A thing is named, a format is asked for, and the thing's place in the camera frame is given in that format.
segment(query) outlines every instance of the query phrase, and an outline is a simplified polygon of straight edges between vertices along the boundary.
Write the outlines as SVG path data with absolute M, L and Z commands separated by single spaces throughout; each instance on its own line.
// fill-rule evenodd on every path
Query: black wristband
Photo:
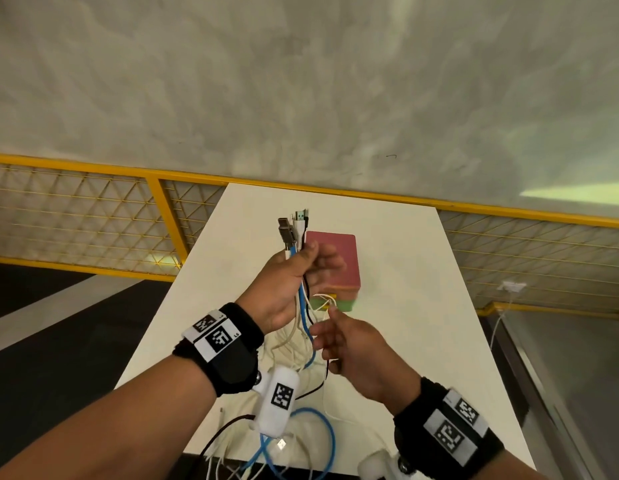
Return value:
M 188 339 L 182 339 L 172 352 L 178 357 L 191 359 L 198 364 L 214 386 L 218 397 L 223 394 L 248 391 L 254 386 L 258 376 L 257 349 L 265 341 L 265 336 L 258 325 L 237 304 L 228 303 L 219 311 L 225 314 L 239 330 L 238 338 L 223 348 L 209 362 Z M 215 328 L 216 326 L 210 327 L 210 332 Z
M 460 403 L 454 408 L 445 402 L 449 391 L 429 379 L 421 379 L 420 395 L 394 418 L 396 446 L 411 468 L 428 477 L 469 479 L 503 450 L 503 443 L 484 419 L 481 419 L 484 428 L 478 428 L 480 433 L 476 431 L 471 421 L 480 415 L 465 400 L 459 399 L 461 409 Z M 434 417 L 439 418 L 440 426 L 427 429 L 426 424 L 431 424 Z M 461 449 L 470 447 L 470 451 L 472 444 L 476 448 L 469 459 L 459 461 Z

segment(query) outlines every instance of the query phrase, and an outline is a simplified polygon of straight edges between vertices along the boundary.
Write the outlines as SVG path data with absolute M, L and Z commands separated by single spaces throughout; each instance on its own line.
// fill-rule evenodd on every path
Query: person's left arm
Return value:
M 303 274 L 320 292 L 344 267 L 333 246 L 310 243 L 289 260 L 278 253 L 236 303 L 267 334 L 294 318 Z M 198 365 L 169 356 L 40 437 L 0 469 L 0 480 L 165 478 L 215 400 Z

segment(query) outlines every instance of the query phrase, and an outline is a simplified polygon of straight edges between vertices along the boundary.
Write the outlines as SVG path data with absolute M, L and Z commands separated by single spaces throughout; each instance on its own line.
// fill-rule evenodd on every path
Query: white table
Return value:
M 422 375 L 456 387 L 486 416 L 505 446 L 533 466 L 441 222 L 430 207 L 230 184 L 118 385 L 169 355 L 180 333 L 207 311 L 235 300 L 282 248 L 277 218 L 303 208 L 310 209 L 310 229 L 356 236 L 362 285 L 352 315 L 377 327 Z M 381 405 L 358 395 L 338 376 L 330 376 L 323 389 L 331 414 L 363 421 L 394 450 L 392 418 Z M 322 408 L 322 394 L 303 405 Z M 220 407 L 227 421 L 236 414 L 237 401 L 242 398 L 221 397 L 185 451 L 200 452 L 218 429 Z M 322 469 L 329 456 L 325 427 L 308 415 L 290 423 Z M 239 429 L 240 441 L 229 457 L 247 460 L 259 446 L 257 434 L 247 425 L 232 428 Z M 358 462 L 381 444 L 360 426 L 335 421 L 334 428 L 332 471 L 356 475 Z M 300 450 L 291 464 L 307 466 Z

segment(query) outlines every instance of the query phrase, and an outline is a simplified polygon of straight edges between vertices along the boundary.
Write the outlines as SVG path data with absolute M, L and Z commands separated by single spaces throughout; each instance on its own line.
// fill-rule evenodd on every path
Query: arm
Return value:
M 344 266 L 333 246 L 312 243 L 289 260 L 278 253 L 236 302 L 263 333 L 278 330 L 296 315 L 304 273 L 320 292 Z M 165 478 L 215 401 L 193 361 L 169 356 L 40 437 L 0 480 Z
M 335 308 L 329 310 L 330 320 L 309 329 L 315 350 L 331 360 L 329 371 L 344 376 L 363 396 L 385 405 L 396 416 L 411 404 L 421 392 L 421 377 L 367 322 L 348 317 Z M 475 480 L 541 480 L 545 476 L 508 451 L 499 453 L 484 466 Z

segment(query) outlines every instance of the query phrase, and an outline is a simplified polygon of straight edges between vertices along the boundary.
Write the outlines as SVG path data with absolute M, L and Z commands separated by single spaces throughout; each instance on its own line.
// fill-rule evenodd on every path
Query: black connector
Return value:
M 294 243 L 296 243 L 292 227 L 287 217 L 280 217 L 278 219 L 278 232 L 281 233 L 282 241 L 285 243 L 285 249 L 290 249 Z

